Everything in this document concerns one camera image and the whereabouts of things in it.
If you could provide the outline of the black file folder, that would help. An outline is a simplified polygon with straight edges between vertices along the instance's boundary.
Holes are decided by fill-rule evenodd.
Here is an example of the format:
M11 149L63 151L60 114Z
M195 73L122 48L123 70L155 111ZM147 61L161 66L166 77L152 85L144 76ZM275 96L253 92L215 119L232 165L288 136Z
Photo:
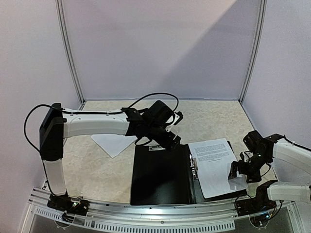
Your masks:
M131 205L197 204L245 193L242 190L205 199L188 144L173 150L141 145L135 148Z

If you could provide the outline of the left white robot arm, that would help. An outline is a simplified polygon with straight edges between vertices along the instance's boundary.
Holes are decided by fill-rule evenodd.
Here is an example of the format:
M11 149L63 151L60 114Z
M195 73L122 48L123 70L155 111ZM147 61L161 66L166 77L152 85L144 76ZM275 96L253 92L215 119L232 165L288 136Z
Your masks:
M180 144L181 138L171 132L171 127L182 119L181 112L172 110L160 100L142 110L125 107L106 112L65 109L60 103L54 103L39 129L39 154L54 204L62 211L72 207L72 200L66 195L62 164L64 139L93 134L145 137L172 150Z

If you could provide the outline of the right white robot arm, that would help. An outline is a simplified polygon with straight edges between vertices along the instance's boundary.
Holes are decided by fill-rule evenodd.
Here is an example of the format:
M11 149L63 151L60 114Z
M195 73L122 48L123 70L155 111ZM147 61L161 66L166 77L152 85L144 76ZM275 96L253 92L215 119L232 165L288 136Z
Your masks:
M276 162L276 179L267 181L256 189L251 207L261 212L271 201L290 200L309 204L311 202L311 150L290 141L284 135L273 134L262 137L251 131L243 138L252 156L231 163L228 179L238 174L246 176L247 183L261 181L260 169Z

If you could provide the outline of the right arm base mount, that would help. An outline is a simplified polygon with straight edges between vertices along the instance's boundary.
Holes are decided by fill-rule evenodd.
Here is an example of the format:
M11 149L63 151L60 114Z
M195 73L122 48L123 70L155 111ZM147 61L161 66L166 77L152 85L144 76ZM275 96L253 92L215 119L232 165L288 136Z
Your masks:
M251 215L267 210L276 210L277 204L268 197L267 189L277 180L267 181L256 188L256 195L253 198L238 200L236 198L234 207L238 216Z

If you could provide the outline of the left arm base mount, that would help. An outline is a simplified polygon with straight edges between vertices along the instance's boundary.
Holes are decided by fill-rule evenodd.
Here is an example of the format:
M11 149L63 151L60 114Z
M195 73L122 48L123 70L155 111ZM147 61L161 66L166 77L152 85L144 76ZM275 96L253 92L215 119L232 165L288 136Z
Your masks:
M90 202L83 197L70 197L67 193L60 196L50 194L47 206L67 214L86 216Z

